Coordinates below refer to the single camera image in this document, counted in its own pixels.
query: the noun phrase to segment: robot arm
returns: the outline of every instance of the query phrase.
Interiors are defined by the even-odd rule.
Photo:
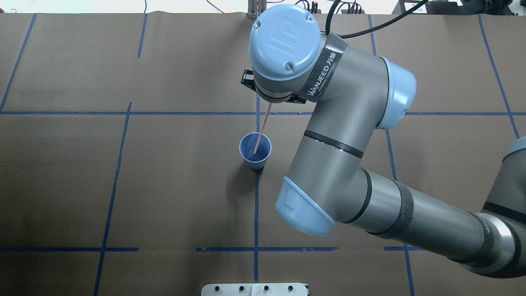
[[[526,274],[526,137],[503,161],[483,213],[472,214],[360,168],[374,129],[396,126],[416,93],[407,70],[320,34],[313,16],[278,5],[255,21],[242,83],[273,103],[317,103],[276,203],[294,228],[335,221],[447,256],[488,277]]]

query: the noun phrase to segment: cup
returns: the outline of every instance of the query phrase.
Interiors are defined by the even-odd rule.
[[[248,166],[253,170],[259,170],[265,166],[268,156],[272,151],[272,144],[265,134],[261,135],[261,141],[259,142],[258,151],[254,154],[254,148],[258,141],[259,133],[249,133],[241,139],[239,142],[239,153],[243,156],[243,159]]]

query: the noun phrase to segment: gray robot arm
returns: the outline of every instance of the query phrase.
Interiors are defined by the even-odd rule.
[[[473,214],[360,167],[374,129],[396,126],[410,107],[409,71],[320,34],[294,5],[258,17],[249,55],[253,71],[241,82],[265,100],[317,103],[276,203],[287,223],[317,236],[335,221],[348,223],[480,275],[526,275],[526,137],[505,157],[482,213]]]

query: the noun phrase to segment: plastic cup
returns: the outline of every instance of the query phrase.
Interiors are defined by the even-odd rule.
[[[258,151],[254,154],[254,148],[258,141],[259,133],[249,133],[241,139],[239,142],[239,153],[243,156],[243,159],[248,166],[253,170],[259,170],[265,166],[268,156],[272,151],[272,144],[265,134],[261,136],[259,142]]]

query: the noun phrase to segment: pink straw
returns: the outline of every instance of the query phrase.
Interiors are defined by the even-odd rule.
[[[272,103],[268,103],[267,113],[265,113],[265,119],[263,120],[263,125],[261,126],[261,129],[259,130],[258,141],[256,142],[256,147],[254,148],[254,154],[256,154],[256,151],[258,151],[259,142],[261,141],[261,135],[263,135],[263,129],[265,128],[265,124],[267,123],[267,118],[268,118],[268,114],[270,113],[271,106],[272,106]]]

